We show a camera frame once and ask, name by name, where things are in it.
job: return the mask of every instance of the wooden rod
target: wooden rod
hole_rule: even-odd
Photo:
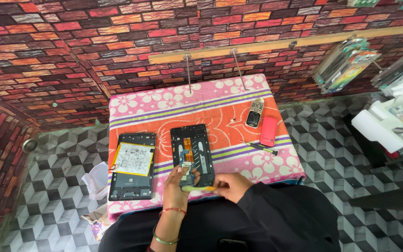
[[[274,49],[284,49],[284,48],[289,48],[288,45],[292,41],[296,41],[297,42],[296,46],[298,47],[298,46],[307,46],[307,45],[316,45],[316,44],[344,41],[352,36],[355,36],[357,38],[361,38],[361,37],[374,38],[374,37],[397,35],[397,34],[403,34],[403,26],[393,26],[393,27],[379,28],[379,29],[342,32],[342,33],[336,33],[336,34],[330,34],[330,35],[319,35],[319,36],[310,36],[310,37],[303,37],[303,38],[291,38],[291,39],[282,39],[282,40],[260,42],[260,43],[230,45],[230,46],[222,46],[222,47],[208,48],[208,49],[197,49],[197,50],[190,50],[190,51],[154,54],[154,55],[149,56],[149,62],[151,64],[180,62],[183,60],[183,55],[186,53],[190,53],[192,59],[229,55],[230,50],[232,48],[237,48],[238,53],[251,53],[251,52],[259,52],[259,51],[274,50]]]

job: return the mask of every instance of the pink mobile phone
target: pink mobile phone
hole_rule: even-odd
[[[271,147],[274,146],[277,124],[278,122],[276,121],[276,118],[264,117],[262,122],[261,139],[259,140],[261,144]]]

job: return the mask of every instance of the floor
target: floor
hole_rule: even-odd
[[[16,220],[4,243],[11,252],[97,252],[88,214],[107,202],[89,199],[81,177],[108,161],[107,125],[61,130],[38,137],[46,154],[28,164]]]
[[[383,100],[383,97],[367,97]],[[355,98],[280,109],[307,178],[337,211],[344,252],[403,252],[403,211],[362,209],[351,198],[403,188],[403,164],[373,169],[342,117],[366,105]]]
[[[306,171],[305,184],[323,192],[339,214],[344,252],[403,252],[403,211],[351,207],[350,198],[403,187],[403,166],[372,169],[342,117],[356,113],[377,95],[339,98],[319,104],[280,106]],[[90,200],[81,176],[108,160],[105,125],[40,135],[47,154],[29,163],[23,199],[4,249],[11,252],[96,252],[80,216],[106,202]]]

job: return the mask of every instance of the hand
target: hand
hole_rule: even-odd
[[[182,192],[180,188],[180,181],[183,175],[188,172],[188,168],[182,169],[179,165],[175,166],[174,169],[169,173],[164,182],[164,193],[163,193],[163,209],[178,208],[186,211],[188,208],[188,192]],[[192,174],[194,174],[194,184],[197,184],[200,180],[200,172],[197,169],[192,169]]]
[[[213,185],[217,188],[214,194],[237,203],[252,185],[251,181],[238,173],[218,174]]]

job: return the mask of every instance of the metal hook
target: metal hook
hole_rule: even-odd
[[[191,90],[191,74],[189,72],[189,60],[192,58],[191,54],[186,53],[183,55],[183,60],[186,61],[186,65],[188,67],[188,81],[189,81],[189,94],[192,94],[192,90]]]
[[[369,56],[368,58],[369,58],[374,64],[376,64],[376,66],[377,66],[380,70],[385,70],[385,69],[387,69],[387,68],[382,68],[382,67],[380,67],[379,64],[377,64],[377,62],[376,62],[371,56]]]
[[[230,50],[230,54],[234,56],[234,60],[236,61],[237,70],[239,71],[239,76],[240,76],[240,80],[242,81],[243,89],[246,90],[246,91],[250,91],[249,89],[247,89],[245,87],[245,83],[243,82],[242,73],[240,72],[239,63],[237,62],[237,58],[236,58],[236,53],[237,53],[237,48],[232,48]]]

